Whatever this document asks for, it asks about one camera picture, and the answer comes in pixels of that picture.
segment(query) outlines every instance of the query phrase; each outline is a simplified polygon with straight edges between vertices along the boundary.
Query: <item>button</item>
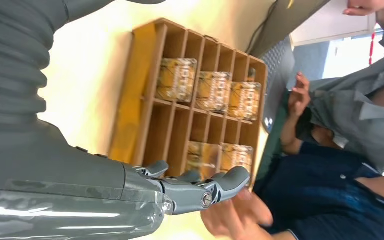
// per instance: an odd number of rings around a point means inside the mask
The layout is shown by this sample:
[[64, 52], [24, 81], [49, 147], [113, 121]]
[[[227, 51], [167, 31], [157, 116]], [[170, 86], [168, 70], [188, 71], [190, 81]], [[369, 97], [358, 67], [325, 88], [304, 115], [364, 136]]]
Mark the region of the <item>button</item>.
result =
[[86, 149], [84, 149], [84, 148], [81, 148], [81, 147], [79, 147], [79, 146], [76, 146], [75, 149], [80, 150], [80, 151], [82, 151], [82, 152], [84, 152], [84, 153], [87, 153], [87, 152], [88, 152], [88, 150], [86, 150]]
[[106, 155], [102, 155], [102, 154], [95, 154], [95, 156], [98, 156], [98, 157], [100, 157], [100, 158], [104, 158], [104, 159], [107, 159], [108, 158], [108, 156], [106, 156]]

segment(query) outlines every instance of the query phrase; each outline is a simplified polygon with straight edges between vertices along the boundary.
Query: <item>gray shirt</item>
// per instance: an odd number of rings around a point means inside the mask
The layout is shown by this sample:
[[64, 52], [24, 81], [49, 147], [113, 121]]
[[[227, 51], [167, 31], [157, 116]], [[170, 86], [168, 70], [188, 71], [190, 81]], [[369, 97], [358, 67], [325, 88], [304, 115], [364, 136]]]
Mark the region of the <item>gray shirt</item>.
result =
[[366, 96], [384, 87], [384, 58], [351, 75], [311, 82], [311, 122], [331, 129], [347, 151], [384, 170], [384, 107]]

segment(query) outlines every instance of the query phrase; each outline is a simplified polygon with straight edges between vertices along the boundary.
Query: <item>gray robotic arm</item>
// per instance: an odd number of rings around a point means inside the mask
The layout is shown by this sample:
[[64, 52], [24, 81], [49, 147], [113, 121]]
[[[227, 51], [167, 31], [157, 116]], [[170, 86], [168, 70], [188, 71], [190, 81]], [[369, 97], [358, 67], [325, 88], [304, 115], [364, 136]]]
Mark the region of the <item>gray robotic arm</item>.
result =
[[111, 2], [0, 0], [0, 240], [142, 237], [165, 214], [206, 209], [250, 179], [242, 167], [204, 181], [191, 172], [158, 178], [165, 162], [132, 167], [89, 154], [37, 118], [46, 110], [37, 93], [47, 84], [41, 69], [49, 65], [54, 33]]

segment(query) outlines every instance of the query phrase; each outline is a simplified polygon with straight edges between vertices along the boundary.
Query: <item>metal screw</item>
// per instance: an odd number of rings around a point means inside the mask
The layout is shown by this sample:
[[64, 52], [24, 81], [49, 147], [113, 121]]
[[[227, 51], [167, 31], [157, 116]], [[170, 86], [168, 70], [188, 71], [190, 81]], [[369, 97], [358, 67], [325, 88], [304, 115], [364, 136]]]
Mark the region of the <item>metal screw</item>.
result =
[[207, 209], [211, 206], [212, 202], [213, 202], [213, 197], [211, 196], [211, 193], [207, 191], [202, 196], [202, 207]]

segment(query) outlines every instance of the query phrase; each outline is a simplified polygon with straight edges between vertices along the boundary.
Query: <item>wooden shelf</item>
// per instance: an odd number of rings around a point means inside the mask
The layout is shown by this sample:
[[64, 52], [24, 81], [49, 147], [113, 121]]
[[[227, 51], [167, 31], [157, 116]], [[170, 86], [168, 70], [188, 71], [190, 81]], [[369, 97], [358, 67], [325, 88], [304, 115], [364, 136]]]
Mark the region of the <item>wooden shelf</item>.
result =
[[[164, 160], [170, 165], [166, 175], [178, 176], [186, 168], [189, 141], [216, 144], [240, 144], [255, 149], [253, 161], [256, 161], [260, 124], [264, 106], [264, 95], [267, 82], [267, 67], [260, 60], [237, 51], [210, 37], [186, 29], [183, 26], [166, 19], [142, 26], [133, 33], [142, 29], [154, 29], [153, 42], [150, 38], [137, 34], [133, 38], [133, 47], [127, 67], [128, 73], [146, 71], [146, 86], [141, 97], [140, 122], [138, 124], [135, 147], [132, 157], [128, 161], [132, 165], [150, 165], [156, 161]], [[152, 58], [149, 62], [141, 61], [140, 51], [137, 50], [145, 44], [153, 44]], [[191, 102], [165, 101], [155, 98], [157, 80], [163, 58], [189, 58], [197, 60], [197, 70]], [[255, 73], [249, 78], [249, 71]], [[260, 107], [256, 121], [245, 121], [228, 116], [226, 113], [207, 112], [196, 106], [197, 85], [200, 72], [230, 72], [234, 82], [255, 81], [262, 85]], [[134, 84], [137, 78], [126, 75], [125, 84]], [[113, 143], [129, 141], [123, 138], [121, 131], [115, 131]], [[115, 144], [112, 149], [120, 148]]]

